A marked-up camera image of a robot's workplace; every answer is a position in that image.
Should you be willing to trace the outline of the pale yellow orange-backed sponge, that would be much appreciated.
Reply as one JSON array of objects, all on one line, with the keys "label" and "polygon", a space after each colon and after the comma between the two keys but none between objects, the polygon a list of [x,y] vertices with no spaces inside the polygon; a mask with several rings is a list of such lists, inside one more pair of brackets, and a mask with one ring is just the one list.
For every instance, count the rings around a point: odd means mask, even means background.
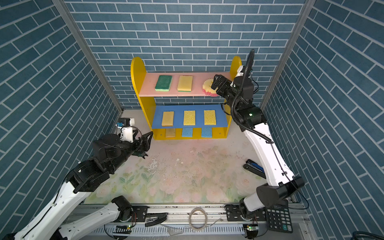
[{"label": "pale yellow orange-backed sponge", "polygon": [[166,129],[166,138],[175,138],[176,129]]}]

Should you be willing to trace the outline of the yellow smiley face sponge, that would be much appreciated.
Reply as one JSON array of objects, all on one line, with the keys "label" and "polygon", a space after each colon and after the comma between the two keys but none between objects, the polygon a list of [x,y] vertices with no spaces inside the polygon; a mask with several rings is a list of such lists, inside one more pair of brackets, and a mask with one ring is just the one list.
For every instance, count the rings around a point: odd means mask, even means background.
[{"label": "yellow smiley face sponge", "polygon": [[217,89],[212,89],[214,79],[207,79],[204,81],[202,89],[203,93],[209,97],[218,97]]}]

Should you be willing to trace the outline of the bright yellow sponge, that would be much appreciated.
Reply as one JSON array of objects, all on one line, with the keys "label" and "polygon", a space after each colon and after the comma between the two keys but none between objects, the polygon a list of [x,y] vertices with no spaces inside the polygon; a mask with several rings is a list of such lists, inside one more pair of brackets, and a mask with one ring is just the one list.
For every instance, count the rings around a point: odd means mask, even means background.
[{"label": "bright yellow sponge", "polygon": [[204,124],[205,126],[215,126],[217,124],[215,110],[204,110]]},{"label": "bright yellow sponge", "polygon": [[184,111],[184,126],[195,126],[196,125],[196,111],[187,110]]}]

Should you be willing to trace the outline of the blue sponge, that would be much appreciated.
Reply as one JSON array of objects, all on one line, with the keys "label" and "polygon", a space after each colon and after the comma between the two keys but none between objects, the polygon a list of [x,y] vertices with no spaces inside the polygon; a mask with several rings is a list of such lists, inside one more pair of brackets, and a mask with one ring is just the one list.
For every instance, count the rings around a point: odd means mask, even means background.
[{"label": "blue sponge", "polygon": [[183,138],[192,138],[193,137],[193,128],[184,128],[182,129]]},{"label": "blue sponge", "polygon": [[202,128],[201,137],[202,138],[212,138],[213,137],[212,128]]}]

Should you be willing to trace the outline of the green scouring pad sponge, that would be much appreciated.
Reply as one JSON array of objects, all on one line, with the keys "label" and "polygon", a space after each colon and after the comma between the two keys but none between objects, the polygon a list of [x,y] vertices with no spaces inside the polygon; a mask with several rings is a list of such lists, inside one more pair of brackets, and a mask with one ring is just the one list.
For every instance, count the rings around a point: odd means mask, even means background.
[{"label": "green scouring pad sponge", "polygon": [[171,88],[173,77],[170,75],[160,75],[155,86],[157,92],[168,92]]}]

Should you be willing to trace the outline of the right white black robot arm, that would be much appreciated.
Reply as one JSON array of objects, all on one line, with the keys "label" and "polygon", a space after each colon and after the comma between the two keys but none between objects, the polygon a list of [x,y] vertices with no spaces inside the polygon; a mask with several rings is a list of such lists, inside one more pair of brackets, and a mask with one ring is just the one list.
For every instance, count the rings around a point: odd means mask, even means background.
[{"label": "right white black robot arm", "polygon": [[230,106],[231,117],[254,147],[266,176],[266,184],[240,201],[242,217],[251,219],[259,209],[272,207],[297,193],[305,180],[290,170],[272,140],[262,110],[252,104],[254,87],[250,78],[238,76],[230,81],[223,75],[215,75],[212,89]]}]

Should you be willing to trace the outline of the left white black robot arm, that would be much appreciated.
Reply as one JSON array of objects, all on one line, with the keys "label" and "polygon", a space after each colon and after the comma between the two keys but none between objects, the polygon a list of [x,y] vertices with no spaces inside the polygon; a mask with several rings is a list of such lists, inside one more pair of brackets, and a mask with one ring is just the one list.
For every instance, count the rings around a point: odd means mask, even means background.
[{"label": "left white black robot arm", "polygon": [[93,141],[94,155],[79,163],[65,177],[55,197],[22,230],[7,234],[5,240],[79,240],[97,228],[114,221],[135,222],[136,214],[124,197],[113,198],[105,207],[64,224],[70,213],[102,183],[110,178],[130,156],[146,157],[154,133],[140,137],[135,129],[133,140],[122,141],[108,134]]}]

